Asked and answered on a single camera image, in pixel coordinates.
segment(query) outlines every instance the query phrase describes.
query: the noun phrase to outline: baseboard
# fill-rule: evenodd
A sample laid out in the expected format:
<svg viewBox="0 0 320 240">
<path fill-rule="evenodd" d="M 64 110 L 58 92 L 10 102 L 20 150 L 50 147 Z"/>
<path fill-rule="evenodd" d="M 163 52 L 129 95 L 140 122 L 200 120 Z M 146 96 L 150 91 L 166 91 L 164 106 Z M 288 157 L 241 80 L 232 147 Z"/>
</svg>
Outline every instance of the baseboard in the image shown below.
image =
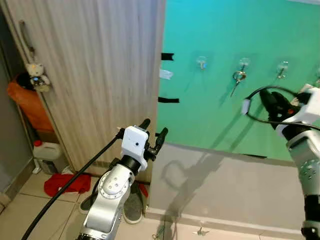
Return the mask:
<svg viewBox="0 0 320 240">
<path fill-rule="evenodd" d="M 29 159 L 20 173 L 13 179 L 12 183 L 0 193 L 0 204 L 6 207 L 18 194 L 22 186 L 26 183 L 35 168 L 33 157 Z"/>
<path fill-rule="evenodd" d="M 148 219 L 155 219 L 167 221 L 172 223 L 180 223 L 192 226 L 203 226 L 204 228 L 219 229 L 224 231 L 254 234 L 259 236 L 268 236 L 274 238 L 284 238 L 292 240 L 304 239 L 301 232 L 295 229 L 263 226 L 257 224 L 250 224 L 245 222 L 237 222 L 230 220 L 222 220 L 209 217 L 194 216 L 189 214 L 181 214 L 175 216 L 174 214 L 157 208 L 148 207 L 145 212 L 145 217 Z"/>
</svg>

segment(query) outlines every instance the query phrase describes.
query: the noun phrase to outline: tiled floor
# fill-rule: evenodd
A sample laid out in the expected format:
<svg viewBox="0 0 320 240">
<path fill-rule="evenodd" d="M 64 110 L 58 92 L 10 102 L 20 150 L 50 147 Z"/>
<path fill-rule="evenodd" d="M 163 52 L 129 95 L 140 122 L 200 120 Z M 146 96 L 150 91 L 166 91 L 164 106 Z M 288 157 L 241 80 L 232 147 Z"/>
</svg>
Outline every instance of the tiled floor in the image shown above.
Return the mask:
<svg viewBox="0 0 320 240">
<path fill-rule="evenodd" d="M 44 182 L 50 177 L 43 172 L 32 175 L 21 189 L 20 193 L 0 214 L 0 239 L 20 240 L 29 224 L 48 202 L 49 196 L 43 190 Z M 91 179 L 91 187 L 98 178 Z M 79 212 L 79 203 L 89 193 L 65 193 L 52 205 L 31 233 L 30 240 L 75 240 L 85 219 Z M 164 223 L 158 220 L 143 219 L 136 225 L 122 221 L 116 240 L 152 240 L 152 235 L 158 229 L 163 229 Z M 228 232 L 216 229 L 206 236 L 194 234 L 199 228 L 184 224 L 166 223 L 163 234 L 158 240 L 276 240 L 277 238 L 258 235 Z"/>
</svg>

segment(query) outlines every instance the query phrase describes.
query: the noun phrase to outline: floor tile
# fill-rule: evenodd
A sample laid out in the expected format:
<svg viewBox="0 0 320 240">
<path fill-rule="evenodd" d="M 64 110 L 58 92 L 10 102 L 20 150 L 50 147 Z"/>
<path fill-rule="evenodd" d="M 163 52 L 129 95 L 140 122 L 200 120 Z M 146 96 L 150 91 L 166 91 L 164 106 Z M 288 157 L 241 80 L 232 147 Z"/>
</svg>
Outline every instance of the floor tile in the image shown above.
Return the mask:
<svg viewBox="0 0 320 240">
<path fill-rule="evenodd" d="M 165 223 L 164 240 L 260 240 L 258 235 L 239 233 L 233 231 L 224 231 L 211 228 L 203 228 L 203 231 L 209 231 L 205 236 L 199 236 L 196 232 L 200 229 L 198 226 L 185 224 L 174 224 L 172 222 Z"/>
<path fill-rule="evenodd" d="M 44 184 L 52 175 L 46 174 L 43 171 L 38 174 L 32 174 L 28 181 L 23 185 L 20 190 L 20 193 L 43 197 L 43 198 L 51 198 L 44 191 Z M 66 192 L 62 194 L 58 200 L 76 202 L 79 197 L 79 194 L 76 192 Z"/>
<path fill-rule="evenodd" d="M 77 199 L 77 203 L 81 203 L 83 200 L 85 200 L 88 196 L 91 195 L 92 188 L 94 187 L 94 185 L 98 181 L 98 179 L 99 179 L 98 177 L 94 177 L 94 176 L 91 177 L 90 190 L 80 194 L 79 198 Z"/>
<path fill-rule="evenodd" d="M 60 240 L 73 240 L 78 237 L 82 224 L 86 218 L 86 215 L 81 214 L 78 209 L 79 204 L 77 204 L 73 209 Z M 157 228 L 163 225 L 164 224 L 161 224 L 158 220 L 145 218 L 142 219 L 140 223 L 134 225 L 127 224 L 122 220 L 115 240 L 128 240 L 132 239 L 133 236 L 134 239 L 152 240 L 152 234 L 155 234 L 157 232 Z"/>
<path fill-rule="evenodd" d="M 305 237 L 299 234 L 264 231 L 260 235 L 260 240 L 305 240 Z"/>
<path fill-rule="evenodd" d="M 20 240 L 48 199 L 18 194 L 0 215 L 0 239 Z M 32 231 L 29 240 L 58 240 L 73 202 L 57 200 Z"/>
</svg>

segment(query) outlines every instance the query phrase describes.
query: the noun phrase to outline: black cable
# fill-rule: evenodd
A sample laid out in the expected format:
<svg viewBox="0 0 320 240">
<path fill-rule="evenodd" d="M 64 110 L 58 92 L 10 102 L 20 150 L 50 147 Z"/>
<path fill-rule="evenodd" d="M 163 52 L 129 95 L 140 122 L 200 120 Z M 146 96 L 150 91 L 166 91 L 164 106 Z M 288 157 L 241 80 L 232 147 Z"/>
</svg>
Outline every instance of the black cable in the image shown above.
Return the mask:
<svg viewBox="0 0 320 240">
<path fill-rule="evenodd" d="M 51 207 L 51 205 L 58 199 L 58 197 L 65 192 L 65 190 L 95 161 L 98 157 L 100 157 L 108 148 L 112 146 L 116 142 L 116 140 L 121 139 L 123 132 L 120 131 L 117 135 L 103 148 L 101 149 L 90 161 L 87 162 L 86 165 L 81 168 L 76 175 L 74 175 L 57 193 L 54 195 L 50 201 L 43 207 L 43 209 L 39 212 L 39 214 L 35 217 L 33 222 L 30 224 L 26 232 L 24 233 L 21 240 L 27 240 L 32 230 L 35 228 L 37 223 L 46 213 L 46 211 Z"/>
<path fill-rule="evenodd" d="M 99 177 L 99 179 L 95 182 L 95 184 L 94 184 L 94 186 L 93 186 L 93 189 L 92 189 L 92 192 L 91 192 L 91 196 L 90 196 L 90 208 L 91 208 L 91 206 L 94 204 L 94 197 L 95 197 L 96 189 L 97 189 L 98 184 L 99 184 L 99 182 L 100 182 L 100 180 L 101 180 L 101 178 L 102 178 L 103 175 L 105 175 L 105 173 L 102 174 L 102 175 Z"/>
<path fill-rule="evenodd" d="M 285 122 L 285 121 L 269 121 L 269 120 L 262 120 L 259 119 L 255 116 L 252 116 L 251 114 L 247 113 L 246 114 L 249 118 L 258 121 L 260 123 L 264 123 L 264 124 L 277 124 L 277 125 L 296 125 L 296 126 L 300 126 L 300 127 L 307 127 L 307 128 L 311 128 L 311 129 L 315 129 L 320 131 L 320 127 L 317 127 L 315 125 L 312 124 L 306 124 L 306 123 L 300 123 L 300 122 Z"/>
<path fill-rule="evenodd" d="M 285 87 L 282 87 L 282 86 L 273 86 L 273 85 L 270 85 L 270 86 L 263 86 L 263 87 L 260 87 L 258 88 L 257 90 L 253 91 L 248 97 L 246 97 L 245 99 L 247 100 L 250 100 L 251 101 L 251 98 L 256 95 L 257 93 L 259 93 L 260 91 L 262 90 L 265 90 L 265 89 L 280 89 L 280 90 L 283 90 L 295 97 L 297 97 L 298 93 L 294 92 L 294 91 L 291 91 Z M 300 122 L 285 122 L 285 121 L 269 121 L 269 120 L 262 120 L 262 119 L 259 119 L 253 115 L 251 115 L 249 113 L 249 109 L 250 109 L 250 105 L 247 109 L 247 113 L 246 115 L 251 118 L 252 120 L 255 120 L 255 121 L 258 121 L 260 123 L 264 123 L 264 124 L 277 124 L 277 125 L 296 125 L 296 126 L 300 126 L 300 127 L 307 127 L 307 128 L 311 128 L 311 129 L 315 129 L 315 130 L 318 130 L 320 131 L 320 127 L 317 127 L 315 125 L 312 125 L 312 124 L 306 124 L 306 123 L 300 123 Z"/>
<path fill-rule="evenodd" d="M 263 87 L 260 87 L 258 88 L 257 90 L 253 91 L 249 96 L 247 96 L 245 99 L 251 99 L 254 95 L 256 95 L 258 92 L 262 91 L 262 90 L 265 90 L 265 89 L 280 89 L 282 91 L 285 91 L 293 96 L 297 96 L 298 94 L 294 91 L 291 91 L 285 87 L 282 87 L 282 86 L 275 86 L 275 85 L 269 85 L 269 86 L 263 86 Z"/>
</svg>

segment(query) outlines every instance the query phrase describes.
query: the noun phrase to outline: small object on floor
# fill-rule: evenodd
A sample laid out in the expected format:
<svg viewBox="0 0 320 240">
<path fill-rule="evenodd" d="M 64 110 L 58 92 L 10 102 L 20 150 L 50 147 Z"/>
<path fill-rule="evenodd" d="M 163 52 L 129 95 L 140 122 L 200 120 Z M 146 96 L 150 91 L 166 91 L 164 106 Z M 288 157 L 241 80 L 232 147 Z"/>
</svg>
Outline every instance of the small object on floor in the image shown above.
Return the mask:
<svg viewBox="0 0 320 240">
<path fill-rule="evenodd" d="M 59 174 L 52 175 L 44 183 L 44 191 L 50 197 L 56 195 L 59 188 L 63 187 L 74 175 L 73 174 Z M 80 175 L 67 189 L 65 192 L 78 192 L 82 194 L 90 190 L 91 176 Z"/>
<path fill-rule="evenodd" d="M 33 174 L 38 174 L 41 171 L 41 167 L 39 165 L 38 159 L 36 159 L 35 157 L 33 158 L 33 162 L 34 162 L 34 169 L 32 171 Z"/>
<path fill-rule="evenodd" d="M 202 226 L 198 231 L 194 231 L 193 234 L 197 234 L 198 236 L 205 236 L 209 231 L 202 231 Z"/>
<path fill-rule="evenodd" d="M 123 218 L 128 224 L 137 224 L 142 219 L 143 200 L 139 184 L 134 182 L 128 199 L 123 205 Z"/>
<path fill-rule="evenodd" d="M 165 226 L 161 226 L 159 231 L 156 234 L 152 234 L 152 239 L 153 240 L 160 240 L 162 239 L 163 233 L 165 231 Z"/>
<path fill-rule="evenodd" d="M 98 196 L 98 192 L 95 192 L 95 194 L 93 195 L 93 203 L 95 202 L 96 198 Z M 79 212 L 82 214 L 88 214 L 90 208 L 91 208 L 91 195 L 88 196 L 85 200 L 83 200 L 81 202 L 81 204 L 79 205 Z"/>
<path fill-rule="evenodd" d="M 72 172 L 70 166 L 68 165 L 62 170 L 61 174 L 74 174 L 74 173 Z"/>
</svg>

